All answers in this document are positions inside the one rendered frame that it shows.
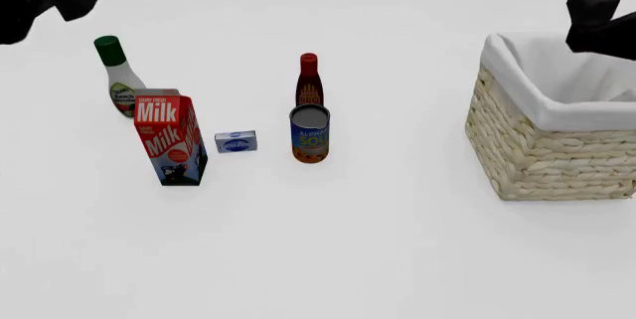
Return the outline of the woven wicker basket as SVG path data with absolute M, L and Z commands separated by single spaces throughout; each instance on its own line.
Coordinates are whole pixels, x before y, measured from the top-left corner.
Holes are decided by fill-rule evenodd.
M 504 201 L 627 199 L 636 193 L 636 130 L 540 130 L 481 61 L 465 132 Z

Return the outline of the white cloth basket liner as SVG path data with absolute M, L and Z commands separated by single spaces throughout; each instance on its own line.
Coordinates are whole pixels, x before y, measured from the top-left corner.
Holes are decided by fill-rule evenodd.
M 574 53 L 564 35 L 488 35 L 481 64 L 540 130 L 636 130 L 636 62 Z

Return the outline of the alphabet soup tin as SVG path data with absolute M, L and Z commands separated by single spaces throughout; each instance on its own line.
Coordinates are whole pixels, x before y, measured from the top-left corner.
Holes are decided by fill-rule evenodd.
M 301 163 L 320 163 L 329 154 L 330 112 L 319 104 L 296 106 L 289 114 L 292 154 Z

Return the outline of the red BBQ sauce bottle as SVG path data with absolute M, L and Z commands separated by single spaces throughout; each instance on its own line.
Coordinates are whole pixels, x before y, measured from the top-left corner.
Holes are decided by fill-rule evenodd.
M 324 105 L 324 91 L 318 74 L 318 58 L 313 53 L 300 56 L 300 74 L 296 86 L 295 105 Z

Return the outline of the small blue-white box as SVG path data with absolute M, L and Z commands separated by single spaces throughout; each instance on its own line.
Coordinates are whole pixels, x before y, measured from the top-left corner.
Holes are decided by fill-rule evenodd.
M 254 130 L 216 133 L 215 142 L 220 154 L 257 150 L 256 133 Z

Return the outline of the red milk carton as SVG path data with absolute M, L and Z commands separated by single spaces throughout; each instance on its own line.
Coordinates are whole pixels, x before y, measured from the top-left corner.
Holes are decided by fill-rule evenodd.
M 162 185 L 201 184 L 208 154 L 190 97 L 175 88 L 138 89 L 133 118 Z

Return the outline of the ranch dressing bottle green cap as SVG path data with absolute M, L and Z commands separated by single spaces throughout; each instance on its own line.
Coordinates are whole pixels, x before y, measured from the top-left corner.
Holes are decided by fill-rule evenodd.
M 135 115 L 135 92 L 146 85 L 132 70 L 118 38 L 101 36 L 93 41 L 108 76 L 108 94 L 115 108 L 124 116 Z

